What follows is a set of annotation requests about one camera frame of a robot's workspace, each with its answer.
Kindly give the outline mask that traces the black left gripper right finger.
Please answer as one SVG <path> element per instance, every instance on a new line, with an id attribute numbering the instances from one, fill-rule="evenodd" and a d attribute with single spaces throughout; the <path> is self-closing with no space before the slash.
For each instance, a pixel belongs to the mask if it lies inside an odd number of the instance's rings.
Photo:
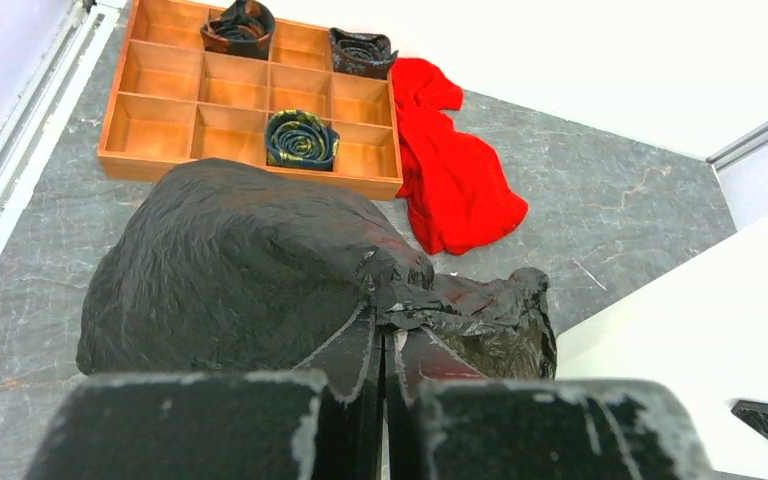
<path id="1" fill-rule="evenodd" d="M 384 338 L 394 479 L 708 479 L 687 409 L 644 380 L 490 379 L 426 329 Z"/>

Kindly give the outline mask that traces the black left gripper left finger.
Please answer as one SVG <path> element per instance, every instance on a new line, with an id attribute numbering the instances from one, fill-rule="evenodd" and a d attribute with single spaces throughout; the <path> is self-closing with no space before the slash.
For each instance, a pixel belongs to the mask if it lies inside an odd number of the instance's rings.
<path id="1" fill-rule="evenodd" d="M 379 334 L 358 308 L 299 365 L 100 375 L 54 415 L 30 479 L 375 479 Z"/>

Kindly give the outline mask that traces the white plastic trash bin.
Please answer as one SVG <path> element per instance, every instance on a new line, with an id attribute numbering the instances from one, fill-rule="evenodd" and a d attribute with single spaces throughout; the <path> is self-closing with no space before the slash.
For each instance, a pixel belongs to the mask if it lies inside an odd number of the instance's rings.
<path id="1" fill-rule="evenodd" d="M 739 420 L 768 403 L 768 216 L 561 333 L 560 379 L 659 382 L 717 471 L 768 479 L 768 440 Z"/>

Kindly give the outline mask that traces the black plastic trash bag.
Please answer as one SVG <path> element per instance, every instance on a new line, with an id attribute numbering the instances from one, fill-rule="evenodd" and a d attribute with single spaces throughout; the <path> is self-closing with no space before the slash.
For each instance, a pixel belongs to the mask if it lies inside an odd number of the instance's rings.
<path id="1" fill-rule="evenodd" d="M 121 371 L 285 369 L 366 307 L 430 329 L 491 377 L 551 379 L 548 276 L 438 273 L 367 198 L 218 158 L 174 167 L 102 257 L 76 364 Z"/>

